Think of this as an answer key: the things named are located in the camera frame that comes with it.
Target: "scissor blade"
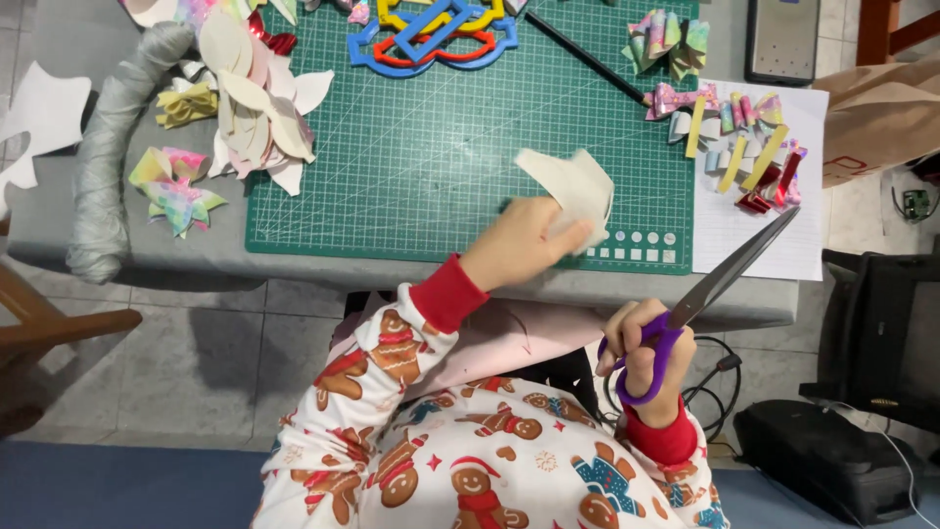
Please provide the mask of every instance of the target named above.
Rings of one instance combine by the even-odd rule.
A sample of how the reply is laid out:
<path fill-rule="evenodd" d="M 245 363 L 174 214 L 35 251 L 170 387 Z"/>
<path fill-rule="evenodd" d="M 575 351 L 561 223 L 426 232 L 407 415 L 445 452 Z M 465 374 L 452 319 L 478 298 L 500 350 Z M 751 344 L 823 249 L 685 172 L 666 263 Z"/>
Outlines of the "scissor blade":
<path fill-rule="evenodd" d="M 734 250 L 727 259 L 716 266 L 679 301 L 669 315 L 666 326 L 670 329 L 680 329 L 724 294 L 728 287 L 740 278 L 752 263 L 757 261 L 799 211 L 799 206 L 791 208 L 777 217 L 774 222 L 764 226 L 740 248 Z"/>

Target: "brown paper bag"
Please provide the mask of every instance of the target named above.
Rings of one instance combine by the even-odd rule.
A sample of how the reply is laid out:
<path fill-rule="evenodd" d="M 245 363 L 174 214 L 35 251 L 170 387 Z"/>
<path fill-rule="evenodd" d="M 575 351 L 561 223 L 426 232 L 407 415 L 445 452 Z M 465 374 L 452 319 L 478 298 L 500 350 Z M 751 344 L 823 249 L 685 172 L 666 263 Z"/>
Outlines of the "brown paper bag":
<path fill-rule="evenodd" d="M 859 66 L 812 87 L 829 92 L 824 187 L 940 149 L 940 53 L 908 64 Z"/>

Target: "table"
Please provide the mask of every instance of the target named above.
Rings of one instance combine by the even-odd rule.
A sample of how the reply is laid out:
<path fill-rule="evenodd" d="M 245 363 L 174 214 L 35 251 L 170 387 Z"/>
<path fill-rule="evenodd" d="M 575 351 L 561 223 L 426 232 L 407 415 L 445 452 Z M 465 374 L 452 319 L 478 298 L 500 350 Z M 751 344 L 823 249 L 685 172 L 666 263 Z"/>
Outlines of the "table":
<path fill-rule="evenodd" d="M 712 25 L 709 42 L 709 78 L 743 81 L 746 11 L 732 9 L 734 0 L 702 4 L 701 18 Z M 136 45 L 137 29 L 114 0 L 39 0 L 33 34 L 36 59 L 52 75 L 87 76 L 93 90 Z M 203 120 L 179 130 L 158 127 L 152 106 L 131 139 L 125 175 L 149 146 L 170 145 L 194 152 L 212 152 L 215 120 Z M 42 268 L 68 271 L 65 255 L 71 237 L 74 151 L 58 152 L 36 160 L 39 186 L 7 189 L 15 211 L 8 239 L 14 259 Z M 190 231 L 186 240 L 153 236 L 144 216 L 130 216 L 132 258 L 118 282 L 190 290 L 233 290 L 272 278 L 314 281 L 339 290 L 392 288 L 402 281 L 420 281 L 436 264 L 372 259 L 343 259 L 248 253 L 244 249 L 247 198 L 243 183 L 232 177 L 200 183 L 230 201 L 212 212 L 208 232 Z M 144 211 L 146 199 L 125 185 L 129 211 Z M 616 307 L 629 299 L 659 297 L 666 305 L 677 302 L 699 279 L 652 274 L 623 274 L 576 270 L 550 270 L 530 283 L 500 289 L 498 297 L 545 302 Z M 795 320 L 796 281 L 742 278 L 698 321 L 701 331 L 754 329 L 788 325 Z"/>

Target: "blue floor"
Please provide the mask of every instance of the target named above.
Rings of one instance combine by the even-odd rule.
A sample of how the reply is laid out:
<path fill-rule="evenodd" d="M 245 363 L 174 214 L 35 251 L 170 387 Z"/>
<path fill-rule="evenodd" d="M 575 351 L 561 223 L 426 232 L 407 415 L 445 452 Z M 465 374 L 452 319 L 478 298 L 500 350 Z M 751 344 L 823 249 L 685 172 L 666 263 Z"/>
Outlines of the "blue floor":
<path fill-rule="evenodd" d="M 0 529 L 246 527 L 266 454 L 0 442 Z M 732 526 L 849 527 L 753 471 L 714 471 Z M 940 498 L 923 513 L 940 520 Z M 928 527 L 908 518 L 878 527 Z"/>

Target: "green cutting mat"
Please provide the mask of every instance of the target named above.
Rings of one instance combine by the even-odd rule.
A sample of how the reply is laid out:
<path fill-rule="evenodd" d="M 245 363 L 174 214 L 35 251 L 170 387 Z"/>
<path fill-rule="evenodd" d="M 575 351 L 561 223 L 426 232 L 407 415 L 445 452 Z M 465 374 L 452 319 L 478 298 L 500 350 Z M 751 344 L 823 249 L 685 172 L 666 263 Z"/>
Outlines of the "green cutting mat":
<path fill-rule="evenodd" d="M 697 3 L 684 0 L 618 0 L 614 8 L 530 0 L 528 8 L 643 90 L 667 80 L 665 61 L 634 77 L 620 53 L 626 24 L 651 8 L 698 16 Z M 562 266 L 691 271 L 693 161 L 682 143 L 666 145 L 668 120 L 643 121 L 645 108 L 525 20 L 516 21 L 519 47 L 487 68 L 435 64 L 399 80 L 350 66 L 346 35 L 361 26 L 327 3 L 312 13 L 301 8 L 297 27 L 271 6 L 263 16 L 271 33 L 297 35 L 295 74 L 332 69 L 336 79 L 306 117 L 317 160 L 305 167 L 300 195 L 290 197 L 266 175 L 251 177 L 248 251 L 443 262 L 464 251 L 507 199 L 544 194 L 512 163 L 520 148 L 566 158 L 585 148 L 616 185 L 610 235 Z M 454 40 L 448 50 L 470 51 L 468 41 Z M 690 75 L 680 88 L 696 85 Z"/>

